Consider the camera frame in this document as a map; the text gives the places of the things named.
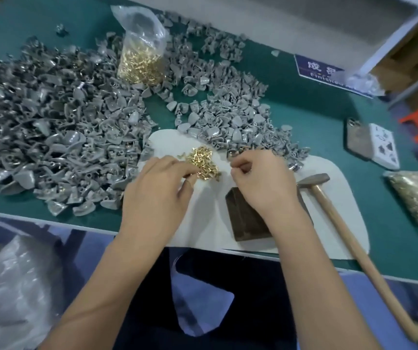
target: white plastic sheet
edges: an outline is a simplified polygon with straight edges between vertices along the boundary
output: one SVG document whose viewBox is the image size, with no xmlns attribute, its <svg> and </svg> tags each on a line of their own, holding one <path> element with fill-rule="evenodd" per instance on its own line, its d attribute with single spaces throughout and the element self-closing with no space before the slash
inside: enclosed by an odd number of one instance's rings
<svg viewBox="0 0 418 350">
<path fill-rule="evenodd" d="M 0 245 L 0 350 L 36 348 L 62 311 L 61 263 L 53 247 L 26 236 Z"/>
</svg>

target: forearm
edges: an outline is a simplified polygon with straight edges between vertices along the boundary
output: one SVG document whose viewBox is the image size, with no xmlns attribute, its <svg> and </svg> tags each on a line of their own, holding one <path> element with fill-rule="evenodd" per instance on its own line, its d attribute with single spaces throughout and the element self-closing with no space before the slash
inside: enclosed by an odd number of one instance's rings
<svg viewBox="0 0 418 350">
<path fill-rule="evenodd" d="M 267 221 L 279 250 L 302 350 L 371 350 L 380 345 L 299 207 Z"/>
<path fill-rule="evenodd" d="M 106 248 L 40 350 L 112 349 L 131 299 L 154 263 L 140 255 L 142 251 L 125 250 L 120 242 L 117 237 Z"/>
</svg>

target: hammer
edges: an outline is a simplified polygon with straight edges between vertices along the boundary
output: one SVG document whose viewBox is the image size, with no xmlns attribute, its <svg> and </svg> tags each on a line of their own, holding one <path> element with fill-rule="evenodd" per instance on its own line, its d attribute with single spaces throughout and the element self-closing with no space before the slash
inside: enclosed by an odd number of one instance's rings
<svg viewBox="0 0 418 350">
<path fill-rule="evenodd" d="M 413 322 L 398 299 L 394 296 L 392 290 L 388 287 L 387 282 L 369 258 L 369 255 L 364 251 L 363 247 L 361 247 L 330 199 L 319 186 L 329 180 L 330 177 L 328 174 L 321 173 L 304 178 L 297 183 L 297 186 L 298 188 L 308 188 L 316 197 L 319 205 L 329 217 L 343 243 L 357 260 L 367 277 L 369 277 L 377 292 L 381 295 L 387 307 L 390 309 L 395 319 L 397 319 L 401 328 L 405 331 L 407 337 L 412 341 L 418 341 L 418 326 Z"/>
</svg>

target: right hand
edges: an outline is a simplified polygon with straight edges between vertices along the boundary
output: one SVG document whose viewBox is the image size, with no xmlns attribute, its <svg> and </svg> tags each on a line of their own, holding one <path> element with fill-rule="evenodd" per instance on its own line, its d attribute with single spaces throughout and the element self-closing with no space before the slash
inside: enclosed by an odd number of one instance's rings
<svg viewBox="0 0 418 350">
<path fill-rule="evenodd" d="M 270 150 L 248 150 L 230 163 L 231 175 L 249 205 L 266 221 L 301 208 L 293 172 Z"/>
</svg>

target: green table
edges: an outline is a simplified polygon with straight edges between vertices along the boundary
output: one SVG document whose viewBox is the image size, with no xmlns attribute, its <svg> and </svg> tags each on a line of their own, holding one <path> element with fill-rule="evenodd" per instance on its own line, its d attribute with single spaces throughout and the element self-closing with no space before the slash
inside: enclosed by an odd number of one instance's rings
<svg viewBox="0 0 418 350">
<path fill-rule="evenodd" d="M 21 43 L 32 35 L 37 35 L 48 46 L 95 47 L 95 37 L 102 38 L 107 31 L 121 32 L 107 6 L 110 1 L 114 0 L 6 0 L 0 4 L 0 57 L 7 52 L 18 55 Z M 54 30 L 58 23 L 65 24 L 69 36 L 56 36 Z M 418 170 L 410 139 L 399 132 L 397 123 L 379 100 L 299 77 L 291 54 L 283 52 L 275 58 L 270 54 L 271 50 L 247 42 L 244 60 L 238 69 L 250 71 L 269 85 L 263 102 L 271 106 L 271 117 L 276 126 L 292 125 L 293 139 L 299 140 L 302 146 L 311 147 L 311 154 L 331 160 L 342 170 L 366 223 L 370 256 L 379 270 L 384 275 L 418 280 L 418 227 L 383 181 L 384 169 L 344 150 L 343 122 L 347 117 L 355 117 L 394 131 L 401 168 Z M 181 95 L 175 99 L 190 102 Z M 146 105 L 162 129 L 173 128 L 175 118 L 160 98 L 153 96 L 146 100 Z M 120 225 L 119 211 L 101 207 L 84 217 L 74 217 L 71 210 L 53 217 L 31 192 L 0 196 L 0 215 L 109 233 L 118 231 Z M 359 270 L 354 261 L 333 262 L 336 267 Z"/>
</svg>

